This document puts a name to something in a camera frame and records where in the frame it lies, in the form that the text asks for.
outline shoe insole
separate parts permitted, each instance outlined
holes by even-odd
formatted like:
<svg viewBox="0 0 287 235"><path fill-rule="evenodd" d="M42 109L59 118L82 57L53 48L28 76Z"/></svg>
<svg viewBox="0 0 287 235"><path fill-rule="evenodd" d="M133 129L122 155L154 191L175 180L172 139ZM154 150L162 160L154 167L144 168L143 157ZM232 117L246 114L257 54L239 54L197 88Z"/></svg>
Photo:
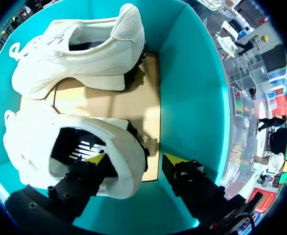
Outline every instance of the shoe insole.
<svg viewBox="0 0 287 235"><path fill-rule="evenodd" d="M107 153L107 147L99 137L88 131L66 127L60 130L51 157L65 165L70 165L74 161L85 162L103 153ZM118 176L108 155L99 163L101 163L101 169L106 172L105 177Z"/></svg>
<svg viewBox="0 0 287 235"><path fill-rule="evenodd" d="M82 44L76 44L76 45L69 45L70 51L72 50L88 50L93 47L97 47L98 45L102 44L103 42L97 41L97 42L91 42L91 43L82 43Z"/></svg>

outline white sneaker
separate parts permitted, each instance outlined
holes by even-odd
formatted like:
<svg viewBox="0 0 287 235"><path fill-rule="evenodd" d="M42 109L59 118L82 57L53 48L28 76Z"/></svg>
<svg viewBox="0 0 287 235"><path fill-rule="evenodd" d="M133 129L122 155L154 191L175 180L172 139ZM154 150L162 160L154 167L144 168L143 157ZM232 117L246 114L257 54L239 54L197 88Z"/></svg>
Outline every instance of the white sneaker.
<svg viewBox="0 0 287 235"><path fill-rule="evenodd" d="M138 8L128 3L115 18L52 21L19 49L20 43L13 44L9 55L19 61L12 85L22 95L45 98L67 77L90 88L123 91L129 79L124 74L144 56L144 27Z"/></svg>
<svg viewBox="0 0 287 235"><path fill-rule="evenodd" d="M74 161L107 153L117 177L105 178L97 195L124 199L139 188L146 153L126 130L129 121L51 111L6 111L4 120L4 147L23 184L47 189L62 180Z"/></svg>

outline cardboard base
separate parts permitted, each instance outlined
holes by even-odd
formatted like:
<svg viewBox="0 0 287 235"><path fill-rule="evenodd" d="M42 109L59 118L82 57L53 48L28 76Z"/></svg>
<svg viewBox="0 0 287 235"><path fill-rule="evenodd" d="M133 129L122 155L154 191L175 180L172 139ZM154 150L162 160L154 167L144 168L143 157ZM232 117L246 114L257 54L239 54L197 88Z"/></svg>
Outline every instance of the cardboard base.
<svg viewBox="0 0 287 235"><path fill-rule="evenodd" d="M61 114L130 120L137 128L142 144L149 149L148 171L143 181L158 177L160 146L160 79L158 56L149 53L140 65L132 86L123 92L85 87L73 78L57 84L44 100L22 97L21 109L38 108L48 103Z"/></svg>

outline bolt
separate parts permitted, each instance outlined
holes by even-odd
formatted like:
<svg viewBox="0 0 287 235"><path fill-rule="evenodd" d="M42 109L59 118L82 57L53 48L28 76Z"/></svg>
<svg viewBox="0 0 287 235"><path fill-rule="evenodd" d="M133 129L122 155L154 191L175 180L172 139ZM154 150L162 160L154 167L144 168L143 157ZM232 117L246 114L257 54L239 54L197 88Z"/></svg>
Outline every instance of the bolt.
<svg viewBox="0 0 287 235"><path fill-rule="evenodd" d="M67 192L67 193L64 193L63 197L64 197L65 201L67 201L67 200L71 199L72 195Z"/></svg>
<svg viewBox="0 0 287 235"><path fill-rule="evenodd" d="M49 198L53 199L53 198L56 197L56 195L57 195L57 191L56 191L55 187L49 186L48 187L48 196L49 196Z"/></svg>
<svg viewBox="0 0 287 235"><path fill-rule="evenodd" d="M37 207L37 203L35 203L35 202L30 202L29 203L29 208L35 209L36 207Z"/></svg>

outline teal wall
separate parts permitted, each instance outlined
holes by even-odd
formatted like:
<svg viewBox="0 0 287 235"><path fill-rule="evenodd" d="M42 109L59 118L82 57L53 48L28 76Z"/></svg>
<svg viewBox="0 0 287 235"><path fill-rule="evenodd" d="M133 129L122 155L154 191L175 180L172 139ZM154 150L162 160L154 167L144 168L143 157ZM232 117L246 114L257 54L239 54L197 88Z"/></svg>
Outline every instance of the teal wall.
<svg viewBox="0 0 287 235"><path fill-rule="evenodd" d="M212 39L189 5L177 18L159 58L161 152L200 161L216 180L229 146L228 90Z"/></svg>
<svg viewBox="0 0 287 235"><path fill-rule="evenodd" d="M9 193L24 187L2 143L4 112L18 111L21 98L11 85L17 62L8 56L9 48L15 42L23 47L53 19L114 17L126 2L140 10L148 50L160 53L161 153L199 160L212 179L218 178L229 135L225 78L211 38L191 8L178 0L63 0L18 27L0 52L0 182ZM129 199L91 198L74 224L104 234L168 234L196 226L197 220L160 169L159 181L142 183Z"/></svg>

